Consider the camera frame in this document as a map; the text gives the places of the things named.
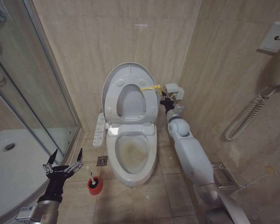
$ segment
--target toilet brush holder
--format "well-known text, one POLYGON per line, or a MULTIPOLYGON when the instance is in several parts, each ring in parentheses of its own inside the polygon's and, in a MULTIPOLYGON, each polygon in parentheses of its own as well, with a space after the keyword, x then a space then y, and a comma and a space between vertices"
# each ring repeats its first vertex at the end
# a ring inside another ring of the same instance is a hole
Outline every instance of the toilet brush holder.
POLYGON ((103 189, 103 183, 97 176, 95 176, 93 179, 89 179, 87 187, 92 195, 98 195, 103 189))

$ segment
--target tiled wall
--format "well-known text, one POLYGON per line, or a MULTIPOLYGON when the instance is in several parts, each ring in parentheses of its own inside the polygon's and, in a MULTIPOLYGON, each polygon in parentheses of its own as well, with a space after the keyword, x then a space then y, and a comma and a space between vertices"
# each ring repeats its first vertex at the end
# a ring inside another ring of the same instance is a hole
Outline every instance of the tiled wall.
MULTIPOLYGON (((144 65, 178 82, 201 0, 33 0, 85 132, 95 130, 105 78, 144 65)), ((163 108, 158 128, 166 126, 163 108)))
POLYGON ((258 224, 280 223, 280 93, 237 140, 222 135, 266 85, 271 56, 256 50, 275 21, 280 0, 203 0, 179 82, 193 134, 231 171, 241 187, 232 196, 258 224))
POLYGON ((0 131, 6 129, 21 129, 23 125, 9 110, 0 98, 0 131))

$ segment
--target tiled floor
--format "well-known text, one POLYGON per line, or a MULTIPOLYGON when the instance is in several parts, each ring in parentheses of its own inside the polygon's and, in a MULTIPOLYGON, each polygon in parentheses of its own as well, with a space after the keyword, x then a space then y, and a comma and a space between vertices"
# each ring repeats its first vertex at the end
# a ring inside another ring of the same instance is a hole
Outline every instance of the tiled floor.
POLYGON ((84 166, 67 180, 60 206, 59 224, 198 224, 181 175, 178 158, 166 130, 158 130, 158 160, 150 179, 127 187, 109 165, 96 167, 106 147, 93 148, 93 134, 83 141, 84 166), (97 196, 87 189, 87 167, 103 180, 97 196))

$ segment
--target floor drain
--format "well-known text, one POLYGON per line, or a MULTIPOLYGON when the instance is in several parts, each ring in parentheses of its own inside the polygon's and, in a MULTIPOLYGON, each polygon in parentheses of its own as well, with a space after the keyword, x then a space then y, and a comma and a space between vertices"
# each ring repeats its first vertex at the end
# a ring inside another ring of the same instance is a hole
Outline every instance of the floor drain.
POLYGON ((10 143, 10 144, 8 144, 7 146, 5 146, 5 149, 6 150, 10 150, 10 149, 12 149, 12 148, 14 148, 15 147, 15 144, 14 143, 10 143))
POLYGON ((108 162, 108 156, 99 156, 98 157, 98 162, 97 162, 97 167, 103 167, 103 166, 107 166, 107 162, 108 162))

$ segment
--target toilet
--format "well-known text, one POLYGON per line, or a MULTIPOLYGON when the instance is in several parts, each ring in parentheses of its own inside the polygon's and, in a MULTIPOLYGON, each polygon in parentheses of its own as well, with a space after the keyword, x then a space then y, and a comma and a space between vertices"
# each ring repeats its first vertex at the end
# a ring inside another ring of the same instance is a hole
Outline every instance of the toilet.
POLYGON ((145 67, 128 62, 115 67, 103 87, 108 162, 129 187, 145 183, 156 163, 159 95, 156 89, 141 90, 153 85, 145 67))

